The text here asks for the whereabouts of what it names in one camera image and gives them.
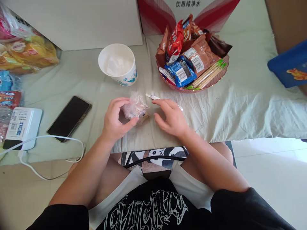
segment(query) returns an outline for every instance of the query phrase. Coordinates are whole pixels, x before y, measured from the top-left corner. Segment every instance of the hand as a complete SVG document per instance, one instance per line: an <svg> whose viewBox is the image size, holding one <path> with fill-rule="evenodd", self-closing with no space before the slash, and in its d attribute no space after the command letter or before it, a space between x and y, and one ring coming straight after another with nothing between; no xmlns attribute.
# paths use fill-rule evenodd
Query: hand
<svg viewBox="0 0 307 230"><path fill-rule="evenodd" d="M174 101L157 99L153 100L152 103L161 106L161 109L166 115L166 120L164 121L159 114L154 114L154 119L160 129L179 139L190 130L183 112Z"/></svg>
<svg viewBox="0 0 307 230"><path fill-rule="evenodd" d="M132 118L125 125L118 120L120 107L129 103L129 98L125 97L116 98L110 102L108 110L105 114L105 122L101 136L115 143L137 124L139 119L138 117Z"/></svg>

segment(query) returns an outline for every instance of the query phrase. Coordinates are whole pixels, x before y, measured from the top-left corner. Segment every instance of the blue snack package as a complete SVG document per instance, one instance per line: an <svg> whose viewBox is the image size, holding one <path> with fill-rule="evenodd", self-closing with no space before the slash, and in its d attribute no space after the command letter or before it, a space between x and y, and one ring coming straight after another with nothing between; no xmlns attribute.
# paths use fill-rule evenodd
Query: blue snack package
<svg viewBox="0 0 307 230"><path fill-rule="evenodd" d="M197 78L194 71L187 65L182 56L171 66L165 65L164 67L174 77L177 87L184 87Z"/></svg>
<svg viewBox="0 0 307 230"><path fill-rule="evenodd" d="M0 91L14 91L21 89L21 79L10 74L9 71L0 71Z"/></svg>

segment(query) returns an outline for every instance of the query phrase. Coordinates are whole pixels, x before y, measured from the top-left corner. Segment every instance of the white cable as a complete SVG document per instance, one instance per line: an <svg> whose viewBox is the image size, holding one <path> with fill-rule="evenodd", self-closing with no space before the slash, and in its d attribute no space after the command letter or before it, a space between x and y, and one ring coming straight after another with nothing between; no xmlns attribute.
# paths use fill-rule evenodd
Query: white cable
<svg viewBox="0 0 307 230"><path fill-rule="evenodd" d="M27 143L27 142L29 142L29 141L32 141L32 140L35 140L35 139L38 139L38 138L42 138L42 137L64 138L64 139L68 139L68 140L73 140L73 141L78 141L78 142L80 142L81 145L82 145L82 154L81 154L80 159L79 159L79 160L76 160L76 161L70 161L70 160L66 160L66 161L72 162L72 163L77 163L77 162L79 162L79 161L82 160L82 158L83 158L83 156L84 156L84 151L85 151L85 149L84 149L84 144L83 144L82 141L80 141L80 140L78 140L78 139L75 139L75 138L71 138L71 137L62 137L62 136L55 136L55 135L44 135L44 136L33 137L33 138L31 138L31 139L28 139L28 140L26 140L26 141L24 141L24 142L22 142L22 143L19 143L19 144L13 146L13 147L7 149L6 151L0 153L0 156L3 155L3 154L8 153L9 151L14 150L15 148L17 148L17 147L23 145L24 143ZM27 152L27 151L19 151L19 152L18 152L18 157L19 157L20 162L21 162L23 165L28 166L29 168L31 168L32 171L33 171L37 176L39 176L41 179L43 179L43 180L53 180L53 179L56 179L56 178L59 178L59 177L65 175L65 174L67 173L67 172L66 172L66 173L63 173L62 175L59 175L59 176L57 176L57 177L55 177L55 178L51 178L51 179L46 178L46 177L40 175L31 165L25 163L25 162L22 160L22 158L23 158L23 156L24 156L24 154L25 154L26 152Z"/></svg>

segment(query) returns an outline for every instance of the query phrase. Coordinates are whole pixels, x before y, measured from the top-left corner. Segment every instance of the chopstick bundle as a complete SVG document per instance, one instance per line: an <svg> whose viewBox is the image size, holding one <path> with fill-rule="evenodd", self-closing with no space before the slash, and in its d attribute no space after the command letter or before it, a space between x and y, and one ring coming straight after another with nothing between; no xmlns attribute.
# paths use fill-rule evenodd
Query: chopstick bundle
<svg viewBox="0 0 307 230"><path fill-rule="evenodd" d="M210 74L202 83L200 83L195 90L203 89L213 78L215 78L227 64L223 63L212 74Z"/></svg>
<svg viewBox="0 0 307 230"><path fill-rule="evenodd" d="M225 62L224 59L219 60L217 63L210 66L202 75L200 75L196 80L194 80L188 87L185 89L196 89L198 86L206 80L211 74L219 69L221 65Z"/></svg>

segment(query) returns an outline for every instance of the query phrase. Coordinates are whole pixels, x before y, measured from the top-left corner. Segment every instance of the yellow bread package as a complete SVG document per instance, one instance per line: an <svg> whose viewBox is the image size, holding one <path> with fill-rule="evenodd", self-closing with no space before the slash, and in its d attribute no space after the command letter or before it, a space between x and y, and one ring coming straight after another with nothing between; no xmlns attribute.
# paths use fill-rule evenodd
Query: yellow bread package
<svg viewBox="0 0 307 230"><path fill-rule="evenodd" d="M0 54L0 70L9 70L12 74L21 75L36 72L39 68L22 64L7 51L3 51Z"/></svg>
<svg viewBox="0 0 307 230"><path fill-rule="evenodd" d="M44 68L59 63L55 47L41 36L9 42L6 46L13 58L27 66Z"/></svg>

